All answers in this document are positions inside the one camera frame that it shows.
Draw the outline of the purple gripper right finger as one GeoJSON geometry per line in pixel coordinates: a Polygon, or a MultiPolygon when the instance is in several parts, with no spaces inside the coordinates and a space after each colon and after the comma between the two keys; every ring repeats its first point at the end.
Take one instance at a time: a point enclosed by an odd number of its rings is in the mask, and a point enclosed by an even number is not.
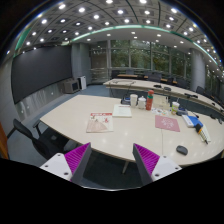
{"type": "Polygon", "coordinates": [[[148,185],[181,170],[181,167],[169,157],[159,156],[136,143],[133,144],[133,155],[143,185],[148,185]]]}

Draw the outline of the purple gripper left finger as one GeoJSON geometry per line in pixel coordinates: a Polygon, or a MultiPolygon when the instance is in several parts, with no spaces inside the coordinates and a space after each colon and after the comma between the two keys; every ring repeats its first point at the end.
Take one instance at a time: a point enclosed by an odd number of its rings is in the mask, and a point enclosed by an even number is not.
{"type": "Polygon", "coordinates": [[[56,153],[41,169],[79,185],[91,152],[91,144],[87,143],[66,154],[56,153]]]}

